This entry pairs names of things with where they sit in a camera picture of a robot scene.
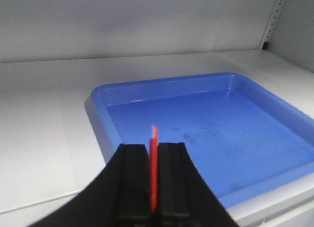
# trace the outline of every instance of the shelf surface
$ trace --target shelf surface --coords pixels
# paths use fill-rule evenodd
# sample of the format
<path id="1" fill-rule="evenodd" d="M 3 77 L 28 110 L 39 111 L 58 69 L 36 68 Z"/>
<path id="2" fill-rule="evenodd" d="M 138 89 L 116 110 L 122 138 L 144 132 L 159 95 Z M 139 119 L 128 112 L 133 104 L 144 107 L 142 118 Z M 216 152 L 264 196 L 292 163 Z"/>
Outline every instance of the shelf surface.
<path id="1" fill-rule="evenodd" d="M 86 113 L 95 87 L 217 72 L 245 75 L 314 118 L 314 74 L 267 51 L 1 63 L 0 222 L 30 224 L 24 211 L 40 218 L 51 209 L 35 206 L 57 208 L 104 167 Z"/>

